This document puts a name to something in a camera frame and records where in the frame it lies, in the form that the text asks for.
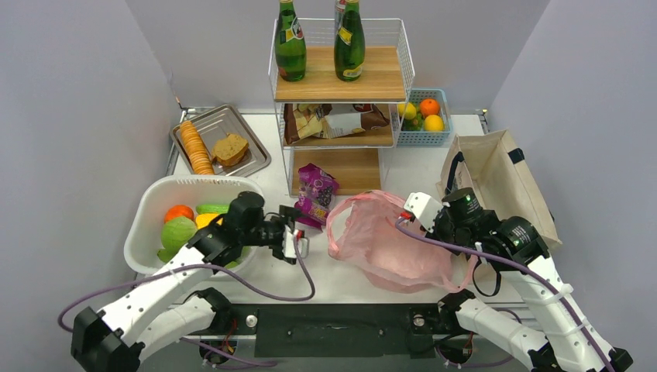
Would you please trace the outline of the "purple snack packet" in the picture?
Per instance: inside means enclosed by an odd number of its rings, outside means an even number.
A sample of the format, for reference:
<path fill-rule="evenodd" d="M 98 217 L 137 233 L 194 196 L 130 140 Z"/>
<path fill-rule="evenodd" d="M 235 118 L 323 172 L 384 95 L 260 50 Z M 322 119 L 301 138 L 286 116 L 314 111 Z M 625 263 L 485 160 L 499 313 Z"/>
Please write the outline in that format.
<path fill-rule="evenodd" d="M 294 207 L 301 213 L 299 223 L 322 229 L 326 224 L 332 202 L 339 190 L 338 181 L 314 164 L 298 170 L 300 185 Z"/>

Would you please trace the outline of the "beige canvas tote bag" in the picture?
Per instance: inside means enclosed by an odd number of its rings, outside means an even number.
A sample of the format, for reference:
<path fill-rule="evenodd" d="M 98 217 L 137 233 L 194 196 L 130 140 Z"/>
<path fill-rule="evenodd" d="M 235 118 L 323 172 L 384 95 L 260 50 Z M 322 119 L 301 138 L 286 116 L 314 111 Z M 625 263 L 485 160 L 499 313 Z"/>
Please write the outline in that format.
<path fill-rule="evenodd" d="M 530 267 L 557 284 L 550 250 L 561 246 L 552 213 L 529 170 L 523 150 L 509 131 L 456 136 L 437 185 L 443 198 L 473 188 L 483 208 L 494 210 L 500 225 L 476 244 L 482 251 Z"/>

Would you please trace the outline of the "pink plastic grocery bag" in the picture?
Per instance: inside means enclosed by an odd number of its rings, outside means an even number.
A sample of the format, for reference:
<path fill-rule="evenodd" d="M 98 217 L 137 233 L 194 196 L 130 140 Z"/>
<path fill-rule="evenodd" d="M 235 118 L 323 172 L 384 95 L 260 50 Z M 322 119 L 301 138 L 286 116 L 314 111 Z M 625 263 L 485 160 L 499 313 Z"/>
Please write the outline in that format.
<path fill-rule="evenodd" d="M 381 190 L 336 204 L 326 218 L 329 256 L 357 266 L 373 286 L 387 291 L 411 294 L 437 287 L 454 293 L 467 288 L 476 258 L 468 259 L 464 278 L 455 281 L 451 252 L 396 228 L 403 206 L 402 198 Z"/>

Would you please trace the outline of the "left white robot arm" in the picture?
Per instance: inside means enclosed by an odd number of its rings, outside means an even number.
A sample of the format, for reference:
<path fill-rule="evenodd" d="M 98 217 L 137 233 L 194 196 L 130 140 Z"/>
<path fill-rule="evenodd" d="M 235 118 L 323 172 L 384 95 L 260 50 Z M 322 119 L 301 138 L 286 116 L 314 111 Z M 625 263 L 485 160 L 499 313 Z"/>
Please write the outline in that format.
<path fill-rule="evenodd" d="M 68 328 L 71 356 L 86 371 L 136 371 L 156 351 L 198 331 L 238 326 L 232 303 L 215 288 L 195 286 L 218 272 L 258 292 L 227 264 L 246 247 L 267 247 L 278 260 L 301 263 L 308 248 L 295 223 L 301 212 L 282 205 L 263 211 L 263 197 L 242 191 L 228 211 L 199 229 L 153 276 L 125 286 L 129 293 L 99 310 L 82 309 Z"/>

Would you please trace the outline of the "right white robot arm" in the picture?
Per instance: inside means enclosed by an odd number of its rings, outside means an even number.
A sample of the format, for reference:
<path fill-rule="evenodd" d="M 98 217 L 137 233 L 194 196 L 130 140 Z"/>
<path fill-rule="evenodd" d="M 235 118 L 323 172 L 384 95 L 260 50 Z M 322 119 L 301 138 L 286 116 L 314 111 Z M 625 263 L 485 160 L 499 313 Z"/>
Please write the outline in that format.
<path fill-rule="evenodd" d="M 463 289 L 439 302 L 439 325 L 447 332 L 474 332 L 509 353 L 530 371 L 626 371 L 633 359 L 613 347 L 586 320 L 573 300 L 548 247 L 527 220 L 500 220 L 483 208 L 472 188 L 442 199 L 433 237 L 470 249 L 492 266 L 498 282 L 510 284 L 541 326 L 514 322 Z"/>

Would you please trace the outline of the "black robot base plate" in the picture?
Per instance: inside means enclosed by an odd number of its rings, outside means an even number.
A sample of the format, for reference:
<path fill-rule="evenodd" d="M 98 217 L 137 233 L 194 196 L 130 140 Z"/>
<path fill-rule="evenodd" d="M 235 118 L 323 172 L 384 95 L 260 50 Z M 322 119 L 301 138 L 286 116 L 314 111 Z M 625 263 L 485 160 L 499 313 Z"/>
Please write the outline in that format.
<path fill-rule="evenodd" d="M 430 357 L 442 338 L 462 335 L 436 304 L 233 305 L 239 336 L 256 357 Z"/>

